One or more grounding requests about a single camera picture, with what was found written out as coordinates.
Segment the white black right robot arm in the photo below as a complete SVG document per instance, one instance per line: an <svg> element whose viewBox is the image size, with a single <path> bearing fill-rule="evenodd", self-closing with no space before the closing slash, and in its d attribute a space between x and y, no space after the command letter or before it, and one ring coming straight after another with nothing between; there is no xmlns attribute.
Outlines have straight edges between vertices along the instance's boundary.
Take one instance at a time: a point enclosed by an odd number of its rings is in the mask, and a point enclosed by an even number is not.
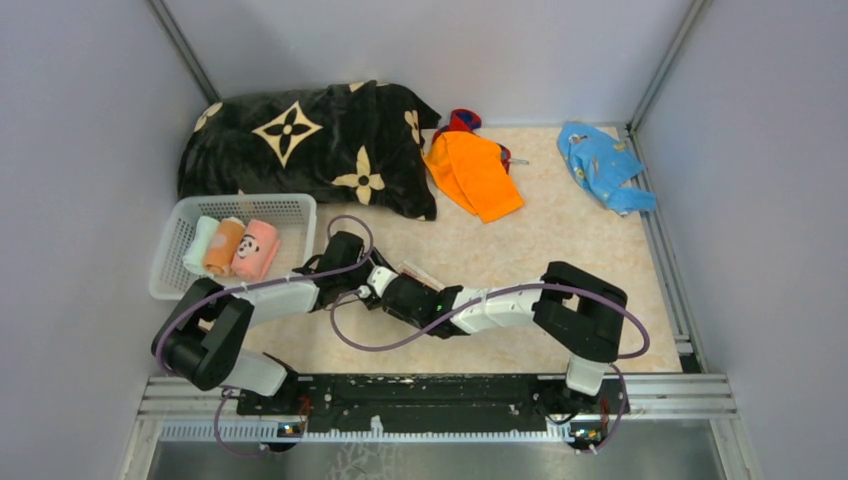
<svg viewBox="0 0 848 480"><path fill-rule="evenodd" d="M576 412L599 403L605 371L618 359L628 295L566 262L551 262L538 280L501 290L436 290L387 267L374 268L367 285L385 313L442 339L540 328L570 352L563 398Z"/></svg>

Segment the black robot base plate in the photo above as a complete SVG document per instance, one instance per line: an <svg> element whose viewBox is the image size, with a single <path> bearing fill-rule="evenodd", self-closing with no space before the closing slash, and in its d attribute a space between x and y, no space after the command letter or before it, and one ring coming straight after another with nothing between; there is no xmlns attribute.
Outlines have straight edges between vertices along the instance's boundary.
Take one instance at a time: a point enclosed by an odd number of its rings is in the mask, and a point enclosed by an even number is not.
<svg viewBox="0 0 848 480"><path fill-rule="evenodd" d="M585 396L566 388L561 375L313 374L288 380L272 397L245 391L241 416L296 416L320 432L363 430L378 415L394 432L494 432L541 429L578 415L613 415L629 406L619 380L605 379Z"/></svg>

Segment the striped rabbit print towel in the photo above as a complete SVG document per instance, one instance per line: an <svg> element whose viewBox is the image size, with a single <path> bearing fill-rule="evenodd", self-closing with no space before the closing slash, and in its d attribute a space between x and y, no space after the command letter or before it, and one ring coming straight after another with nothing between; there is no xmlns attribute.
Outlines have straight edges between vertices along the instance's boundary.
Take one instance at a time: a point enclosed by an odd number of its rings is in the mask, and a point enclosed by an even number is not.
<svg viewBox="0 0 848 480"><path fill-rule="evenodd" d="M397 270L400 274L406 274L434 290L440 291L446 287L444 283L410 260L404 260Z"/></svg>

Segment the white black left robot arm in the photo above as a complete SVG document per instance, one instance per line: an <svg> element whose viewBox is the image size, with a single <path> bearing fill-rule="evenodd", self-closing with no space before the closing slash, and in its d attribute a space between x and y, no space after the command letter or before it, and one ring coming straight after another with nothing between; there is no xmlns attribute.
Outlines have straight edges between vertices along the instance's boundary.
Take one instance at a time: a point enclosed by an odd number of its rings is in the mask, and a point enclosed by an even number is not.
<svg viewBox="0 0 848 480"><path fill-rule="evenodd" d="M354 291L369 308L378 303L367 280L374 270L391 271L374 247L350 232L333 234L325 251L283 276L226 288L211 278L196 280L151 343L159 367L201 391L216 387L260 395L277 414L292 411L300 388L293 370L269 354L244 348L248 331L289 315L327 308Z"/></svg>

